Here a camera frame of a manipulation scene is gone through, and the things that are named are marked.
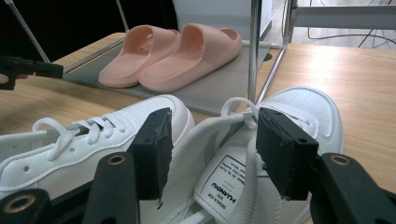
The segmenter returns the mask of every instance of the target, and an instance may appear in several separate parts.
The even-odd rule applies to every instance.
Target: wooden surface
[[[115,34],[56,63],[67,66],[123,37]],[[262,85],[274,63],[258,74]],[[310,86],[337,103],[345,133],[345,153],[358,160],[378,185],[396,192],[396,52],[289,45],[268,95],[292,86]],[[101,116],[141,98],[88,87],[61,79],[29,77],[15,91],[0,91],[0,134],[29,132],[38,119],[63,124]],[[193,112],[196,123],[208,115]]]

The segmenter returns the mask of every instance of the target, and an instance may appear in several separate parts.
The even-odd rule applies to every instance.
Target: pink slide sandal
[[[176,91],[222,67],[241,48],[241,36],[232,29],[190,23],[181,31],[176,52],[148,67],[139,82],[151,91]]]
[[[125,36],[120,54],[100,72],[98,81],[112,88],[132,87],[147,67],[172,54],[178,41],[176,30],[136,26]]]

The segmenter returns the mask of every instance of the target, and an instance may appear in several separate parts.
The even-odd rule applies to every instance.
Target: sneaker
[[[176,97],[161,95],[102,117],[63,126],[40,119],[30,133],[0,136],[0,198],[21,189],[39,188],[51,199],[93,180],[97,163],[110,153],[126,151],[147,116],[172,110],[176,146],[194,126],[189,109]],[[49,130],[39,130],[43,125]]]
[[[249,105],[229,115],[235,101]],[[343,128],[334,101],[305,87],[281,91],[254,105],[226,102],[219,118],[195,126],[173,150],[163,205],[141,202],[142,223],[304,223],[307,201],[284,201],[262,169],[256,135],[260,107],[286,114],[319,142],[318,154],[342,153]]]

